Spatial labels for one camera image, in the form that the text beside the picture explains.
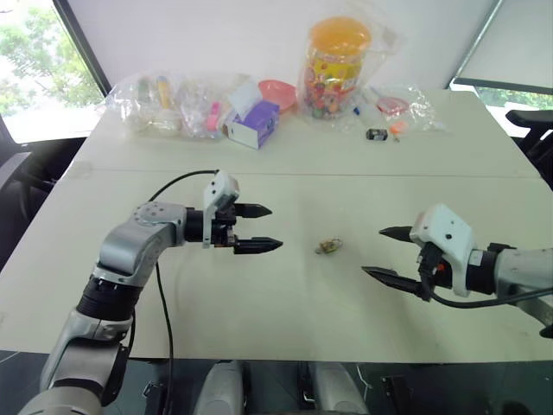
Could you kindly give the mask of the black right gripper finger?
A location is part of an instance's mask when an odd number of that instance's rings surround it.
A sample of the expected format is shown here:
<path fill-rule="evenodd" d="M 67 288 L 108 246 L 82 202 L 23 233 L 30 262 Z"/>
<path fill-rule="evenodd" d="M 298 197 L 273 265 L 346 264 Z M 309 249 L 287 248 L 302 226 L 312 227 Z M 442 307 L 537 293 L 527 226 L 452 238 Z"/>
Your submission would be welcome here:
<path fill-rule="evenodd" d="M 381 229 L 378 231 L 380 235 L 383 235 L 385 237 L 407 242 L 407 243 L 413 243 L 414 240 L 411 237 L 411 226 L 401 226 L 401 227 L 386 227 L 384 229 Z"/>
<path fill-rule="evenodd" d="M 362 266 L 361 270 L 392 289 L 407 292 L 416 297 L 424 296 L 423 284 L 415 279 L 399 276 L 393 270 L 377 266 Z"/>

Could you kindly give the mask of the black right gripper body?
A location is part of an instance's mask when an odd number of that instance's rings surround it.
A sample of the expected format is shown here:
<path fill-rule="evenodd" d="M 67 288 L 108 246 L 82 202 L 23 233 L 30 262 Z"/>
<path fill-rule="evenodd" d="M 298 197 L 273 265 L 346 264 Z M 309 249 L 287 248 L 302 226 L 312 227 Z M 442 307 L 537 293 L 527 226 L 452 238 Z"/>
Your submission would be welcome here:
<path fill-rule="evenodd" d="M 426 302 L 435 299 L 445 302 L 435 293 L 435 287 L 452 288 L 452 269 L 449 262 L 442 257 L 442 250 L 433 243 L 425 243 L 418 257 L 418 274 L 420 283 L 416 294 Z"/>

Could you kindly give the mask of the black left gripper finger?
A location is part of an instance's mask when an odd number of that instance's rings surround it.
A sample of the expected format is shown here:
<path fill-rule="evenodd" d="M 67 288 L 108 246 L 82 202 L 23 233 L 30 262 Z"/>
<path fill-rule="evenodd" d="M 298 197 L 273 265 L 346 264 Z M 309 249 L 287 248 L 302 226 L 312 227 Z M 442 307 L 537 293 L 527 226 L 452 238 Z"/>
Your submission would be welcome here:
<path fill-rule="evenodd" d="M 237 239 L 233 246 L 233 253 L 235 255 L 261 254 L 274 251 L 282 245 L 282 241 L 270 237 Z"/>
<path fill-rule="evenodd" d="M 272 211 L 257 203 L 236 203 L 235 215 L 242 218 L 255 219 L 272 214 Z"/>

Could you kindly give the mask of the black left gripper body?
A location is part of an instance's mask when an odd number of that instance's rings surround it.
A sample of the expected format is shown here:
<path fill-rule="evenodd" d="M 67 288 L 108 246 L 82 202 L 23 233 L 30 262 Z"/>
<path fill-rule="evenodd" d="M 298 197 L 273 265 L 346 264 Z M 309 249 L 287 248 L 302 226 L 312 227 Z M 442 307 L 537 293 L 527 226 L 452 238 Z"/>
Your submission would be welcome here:
<path fill-rule="evenodd" d="M 211 244 L 214 247 L 234 247 L 238 238 L 233 230 L 236 223 L 237 216 L 233 203 L 217 210 L 211 221 Z"/>

